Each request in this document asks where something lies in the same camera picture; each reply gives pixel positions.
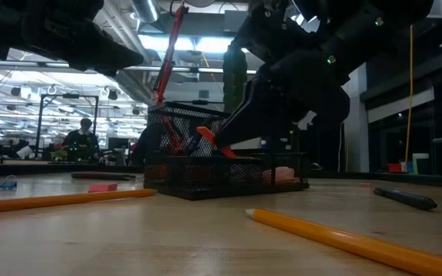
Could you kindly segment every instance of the pencil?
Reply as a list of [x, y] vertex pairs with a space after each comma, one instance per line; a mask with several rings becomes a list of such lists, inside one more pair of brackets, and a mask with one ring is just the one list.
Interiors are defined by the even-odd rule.
[[68, 204], [78, 204], [112, 199], [129, 199], [152, 196], [156, 191], [141, 189], [132, 191], [96, 192], [77, 195], [53, 195], [24, 199], [0, 200], [0, 212], [51, 207]]
[[310, 238], [314, 241], [381, 262], [394, 268], [400, 268], [413, 274], [442, 275], [441, 257], [266, 210], [248, 209], [246, 214], [257, 222]]

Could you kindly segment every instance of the desk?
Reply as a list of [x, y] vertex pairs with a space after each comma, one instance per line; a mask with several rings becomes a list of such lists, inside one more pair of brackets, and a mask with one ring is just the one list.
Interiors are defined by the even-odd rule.
[[[0, 199], [86, 192], [93, 180], [26, 176]], [[442, 188], [312, 179], [303, 192], [189, 202], [166, 195], [0, 213], [0, 275], [403, 275], [245, 217], [261, 208], [442, 256]], [[430, 196], [423, 212], [375, 186]], [[120, 182], [119, 189], [140, 189]]]

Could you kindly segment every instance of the wall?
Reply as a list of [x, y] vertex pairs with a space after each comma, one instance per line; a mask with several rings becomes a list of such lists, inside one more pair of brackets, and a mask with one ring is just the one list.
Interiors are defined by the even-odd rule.
[[345, 120], [345, 143], [349, 172], [369, 172], [368, 113], [359, 95], [368, 88], [366, 64], [349, 76], [351, 80], [342, 88], [351, 98], [351, 110]]

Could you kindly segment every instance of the lamp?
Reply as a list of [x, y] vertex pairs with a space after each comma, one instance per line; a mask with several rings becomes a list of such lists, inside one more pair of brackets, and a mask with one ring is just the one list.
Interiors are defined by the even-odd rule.
[[115, 89], [110, 89], [109, 93], [108, 93], [108, 99], [109, 100], [116, 100], [119, 96], [117, 95], [117, 90]]
[[132, 114], [134, 114], [134, 115], [139, 115], [140, 114], [140, 109], [139, 109], [139, 107], [133, 107], [133, 109], [132, 109]]
[[19, 97], [21, 93], [20, 87], [13, 87], [12, 88], [12, 96]]

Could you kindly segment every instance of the black mesh basket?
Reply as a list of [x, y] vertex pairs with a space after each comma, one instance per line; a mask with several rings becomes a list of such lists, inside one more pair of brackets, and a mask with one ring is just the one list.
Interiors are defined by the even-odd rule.
[[[144, 187], [183, 199], [198, 200], [307, 189], [308, 162], [302, 153], [270, 153], [263, 149], [235, 150], [228, 159], [197, 134], [199, 126], [215, 134], [229, 114], [164, 103], [148, 113], [147, 168]], [[295, 179], [276, 182], [275, 168], [295, 170]]]
[[148, 110], [147, 159], [152, 156], [209, 156], [214, 145], [197, 133], [217, 133], [229, 114], [181, 103], [162, 103]]

